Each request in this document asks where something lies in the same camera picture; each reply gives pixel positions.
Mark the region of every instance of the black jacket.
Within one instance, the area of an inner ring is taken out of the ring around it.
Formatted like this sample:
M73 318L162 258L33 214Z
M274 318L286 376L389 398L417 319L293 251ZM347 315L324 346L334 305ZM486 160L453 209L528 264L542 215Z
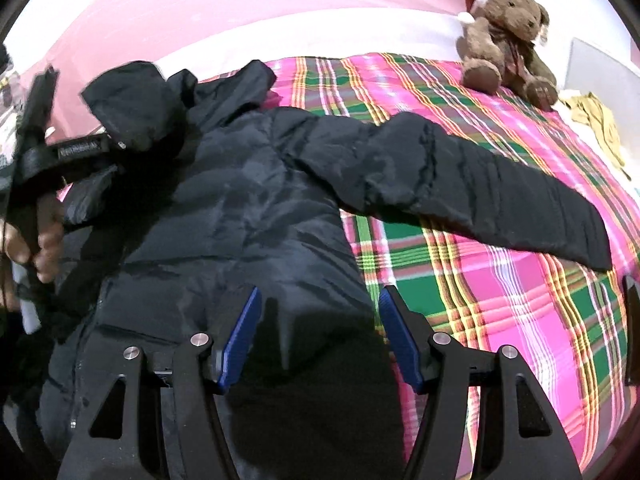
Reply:
M125 117L157 139L183 115L190 126L174 160L111 168L65 200L72 223L89 222L65 237L49 328L38 420L56 454L125 346L183 342L215 324L225 290L251 283L264 320L241 382L218 400L241 477L397 478L398 387L339 207L429 215L488 244L610 268L598 212L553 177L417 114L375 126L260 110L273 82L254 61L230 78L196 85L181 72L145 91L158 74L133 63L84 92L107 128Z

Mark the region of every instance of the teddy bear's foot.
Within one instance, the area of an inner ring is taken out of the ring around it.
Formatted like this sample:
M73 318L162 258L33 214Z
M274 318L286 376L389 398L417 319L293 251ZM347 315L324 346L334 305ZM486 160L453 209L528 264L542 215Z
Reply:
M558 101L558 90L551 81L543 77L527 82L524 85L524 94L527 101L543 112L552 111L552 106Z
M478 92L494 95L501 84L500 71L490 61L484 59L469 59L465 61L462 69L463 86Z

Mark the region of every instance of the metal pin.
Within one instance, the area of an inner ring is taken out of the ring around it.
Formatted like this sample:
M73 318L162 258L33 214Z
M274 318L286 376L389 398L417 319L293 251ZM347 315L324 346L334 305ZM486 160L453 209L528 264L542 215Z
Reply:
M502 348L502 355L507 359L515 359L518 357L518 350L514 346L507 345Z
M140 348L137 346L130 346L122 353L122 355L125 359L131 361L140 355Z
M209 342L209 336L205 333L194 334L191 336L191 344L194 346L206 345Z
M433 341L439 345L448 345L451 343L451 336L444 332L436 332L433 334Z

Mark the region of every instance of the teddy bear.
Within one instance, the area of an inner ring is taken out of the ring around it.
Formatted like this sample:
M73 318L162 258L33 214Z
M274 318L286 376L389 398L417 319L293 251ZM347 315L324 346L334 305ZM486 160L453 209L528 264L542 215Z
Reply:
M549 15L535 0L466 0L458 15L462 85L495 94L500 86L545 112L558 100L556 78L534 49L546 41Z

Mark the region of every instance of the bed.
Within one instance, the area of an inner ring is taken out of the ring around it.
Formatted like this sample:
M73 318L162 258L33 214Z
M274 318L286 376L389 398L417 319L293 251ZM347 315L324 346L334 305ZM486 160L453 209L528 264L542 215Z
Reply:
M561 87L571 75L575 38L627 65L640 62L606 0L538 1L552 23L540 55ZM607 274L484 246L426 219L414 227L346 212L342 218L374 301L383 285L394 284L412 310L465 345L495 350L508 343L523 352L593 478L610 458L609 445L620 445L616 436L638 399L623 385L620 290L623 276L640 279L638 196L562 111L540 113L509 91L488 97L460 87L455 15L463 7L463 0L33 0L6 44L23 52L14 61L25 85L47 62L62 71L53 140L97 126L78 92L112 66L149 59L165 75L188 68L205 80L258 58L278 76L273 103L375 123L411 110L577 189L606 223L614 262ZM46 17L52 22L42 41L28 43L28 31ZM398 388L408 458L424 404L399 373ZM471 472L478 400L470 390L460 478Z

